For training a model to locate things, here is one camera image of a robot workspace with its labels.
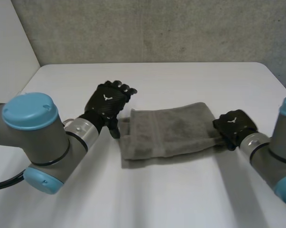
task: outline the gray concrete wall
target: gray concrete wall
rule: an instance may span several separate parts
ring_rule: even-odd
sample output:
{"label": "gray concrete wall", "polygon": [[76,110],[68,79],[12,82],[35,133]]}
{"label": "gray concrete wall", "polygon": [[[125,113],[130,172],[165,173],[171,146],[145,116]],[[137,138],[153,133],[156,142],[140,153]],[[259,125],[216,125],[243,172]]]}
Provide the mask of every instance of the gray concrete wall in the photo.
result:
{"label": "gray concrete wall", "polygon": [[265,64],[286,87],[286,0],[12,0],[41,65]]}

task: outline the robot finger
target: robot finger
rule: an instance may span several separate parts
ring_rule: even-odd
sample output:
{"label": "robot finger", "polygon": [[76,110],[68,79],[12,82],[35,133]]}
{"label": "robot finger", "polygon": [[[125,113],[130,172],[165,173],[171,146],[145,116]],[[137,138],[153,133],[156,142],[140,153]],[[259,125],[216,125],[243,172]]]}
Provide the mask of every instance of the robot finger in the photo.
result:
{"label": "robot finger", "polygon": [[123,92],[126,93],[126,92],[130,89],[130,87],[129,87],[128,85],[126,85],[126,84],[122,84],[121,87],[120,87],[120,89],[121,89]]}
{"label": "robot finger", "polygon": [[114,82],[112,83],[112,85],[115,86],[115,87],[120,87],[120,86],[122,85],[122,82],[116,80],[116,81],[114,81]]}

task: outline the black cable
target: black cable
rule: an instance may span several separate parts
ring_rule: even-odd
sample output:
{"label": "black cable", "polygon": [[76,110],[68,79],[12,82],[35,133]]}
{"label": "black cable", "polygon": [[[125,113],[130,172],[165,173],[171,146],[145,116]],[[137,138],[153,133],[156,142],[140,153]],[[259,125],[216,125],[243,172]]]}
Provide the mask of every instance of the black cable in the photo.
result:
{"label": "black cable", "polygon": [[15,185],[17,183],[20,183],[22,180],[24,180],[24,176],[23,176],[24,171],[25,170],[23,170],[18,175],[14,176],[8,180],[0,182],[0,189],[4,189],[4,188],[10,187],[12,185]]}

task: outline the robotic hand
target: robotic hand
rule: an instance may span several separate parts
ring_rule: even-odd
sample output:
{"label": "robotic hand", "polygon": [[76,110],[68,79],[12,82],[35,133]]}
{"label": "robotic hand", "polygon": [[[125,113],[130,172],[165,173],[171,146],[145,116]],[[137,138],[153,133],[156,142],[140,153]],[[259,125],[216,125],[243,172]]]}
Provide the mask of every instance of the robotic hand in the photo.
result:
{"label": "robotic hand", "polygon": [[114,139],[120,138],[117,115],[129,102],[130,97],[137,93],[120,81],[100,84],[85,107],[85,113],[95,111],[100,115]]}
{"label": "robotic hand", "polygon": [[230,151],[239,147],[251,166],[274,193],[286,203],[286,98],[280,108],[272,138],[258,128],[242,110],[230,111],[213,121]]}
{"label": "robotic hand", "polygon": [[118,113],[137,91],[120,81],[100,84],[84,114],[65,128],[52,99],[29,93],[0,104],[0,145],[20,147],[31,161],[0,189],[25,179],[34,188],[55,194],[97,140],[103,126],[119,138]]}

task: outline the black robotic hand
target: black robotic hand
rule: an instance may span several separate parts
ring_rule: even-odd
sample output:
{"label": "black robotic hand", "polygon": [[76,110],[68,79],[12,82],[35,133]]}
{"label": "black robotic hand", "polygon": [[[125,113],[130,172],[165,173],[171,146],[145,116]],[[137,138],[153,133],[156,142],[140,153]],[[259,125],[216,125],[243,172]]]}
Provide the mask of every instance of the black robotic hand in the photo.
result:
{"label": "black robotic hand", "polygon": [[96,112],[104,121],[104,125],[109,128],[113,138],[120,138],[118,129],[118,113],[124,108],[130,97],[137,93],[136,89],[130,88],[120,81],[105,82],[97,86],[96,91],[89,99],[85,113]]}
{"label": "black robotic hand", "polygon": [[257,126],[242,110],[230,111],[214,120],[213,126],[219,131],[230,151],[240,146],[243,139],[258,132]]}

